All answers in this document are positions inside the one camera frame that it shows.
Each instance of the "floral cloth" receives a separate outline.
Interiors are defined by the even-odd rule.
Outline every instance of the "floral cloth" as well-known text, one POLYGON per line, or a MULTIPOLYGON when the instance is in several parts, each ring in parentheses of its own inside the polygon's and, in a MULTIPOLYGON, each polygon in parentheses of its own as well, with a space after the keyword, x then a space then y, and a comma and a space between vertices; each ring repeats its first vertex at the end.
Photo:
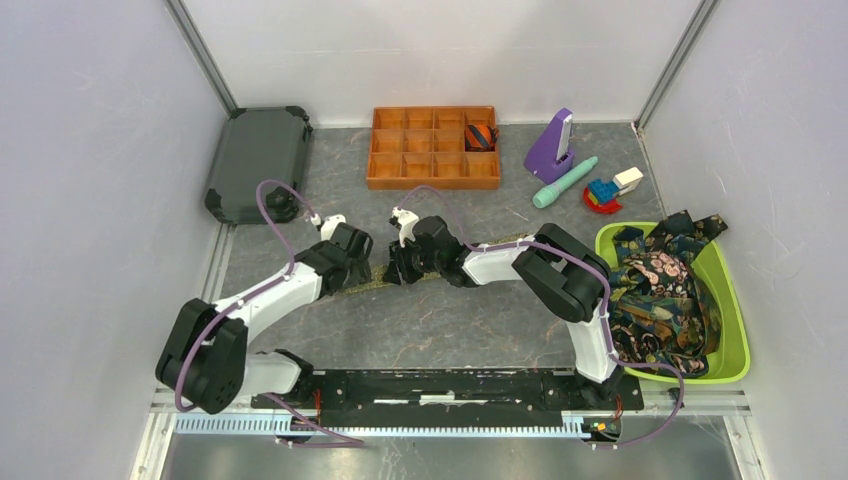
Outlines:
POLYGON ((634 227, 616 232, 620 266, 610 275, 609 311, 622 360, 673 365, 688 378, 709 371, 707 354, 718 348, 721 314, 691 265, 726 229, 718 215, 692 222, 684 210, 660 222, 647 237, 634 227))

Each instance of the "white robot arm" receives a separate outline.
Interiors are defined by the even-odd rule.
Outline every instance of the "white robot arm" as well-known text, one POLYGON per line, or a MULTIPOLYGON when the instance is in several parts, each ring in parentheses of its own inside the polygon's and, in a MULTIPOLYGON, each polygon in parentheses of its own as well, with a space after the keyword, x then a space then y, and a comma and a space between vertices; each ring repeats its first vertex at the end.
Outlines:
MULTIPOLYGON (((559 258, 533 244, 553 246, 580 258, 601 275, 607 264, 582 243, 553 224, 535 235, 507 245, 478 245, 471 251, 459 243, 439 217, 419 218, 395 210, 392 223, 398 241, 389 247, 391 261, 383 280, 414 283, 427 272, 439 272, 454 286, 477 287, 496 281, 524 281, 557 317, 566 321, 577 354, 580 376, 603 392, 615 387, 621 369, 610 358, 604 341, 599 299, 601 283, 576 265, 555 267, 559 258)), ((325 219, 322 240, 295 256, 293 269, 281 270, 243 293, 208 304, 187 302, 180 311, 156 369, 157 378, 176 388, 185 375, 182 395, 207 413, 218 413, 233 399, 264 392, 286 394, 297 389, 308 367, 287 351, 247 355, 256 336, 296 308, 351 285, 368 282, 371 237, 345 223, 325 219), (187 352, 213 318, 224 320, 186 368, 187 352)))

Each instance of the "blue lego brick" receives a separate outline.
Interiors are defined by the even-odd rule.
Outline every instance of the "blue lego brick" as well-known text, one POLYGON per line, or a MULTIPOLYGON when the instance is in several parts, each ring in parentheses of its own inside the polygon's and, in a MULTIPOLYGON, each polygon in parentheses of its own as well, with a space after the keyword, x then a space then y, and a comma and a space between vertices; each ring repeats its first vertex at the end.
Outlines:
POLYGON ((599 178, 589 182, 589 192, 598 199, 599 205, 611 202, 618 190, 619 188, 614 182, 602 182, 599 178))

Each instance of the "mint green marker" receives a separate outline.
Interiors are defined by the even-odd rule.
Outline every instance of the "mint green marker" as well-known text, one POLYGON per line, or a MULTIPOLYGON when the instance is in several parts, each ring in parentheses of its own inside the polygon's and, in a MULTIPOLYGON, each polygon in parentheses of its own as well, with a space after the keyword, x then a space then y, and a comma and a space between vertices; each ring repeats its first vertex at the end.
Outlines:
POLYGON ((536 208, 545 208, 554 203, 566 188, 574 185, 577 180, 580 180, 589 170, 592 170, 598 164, 598 157, 589 157, 586 160, 578 163, 577 166, 568 171, 565 175, 559 177, 554 183, 542 187, 536 195, 533 195, 533 205, 536 208))

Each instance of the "black and orange ball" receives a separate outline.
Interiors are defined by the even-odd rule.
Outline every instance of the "black and orange ball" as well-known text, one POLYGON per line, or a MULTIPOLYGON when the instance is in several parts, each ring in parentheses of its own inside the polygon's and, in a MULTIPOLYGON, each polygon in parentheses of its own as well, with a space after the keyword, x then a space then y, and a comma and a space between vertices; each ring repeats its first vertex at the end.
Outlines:
POLYGON ((497 127, 468 125, 465 127, 466 152, 491 152, 498 143, 497 127))

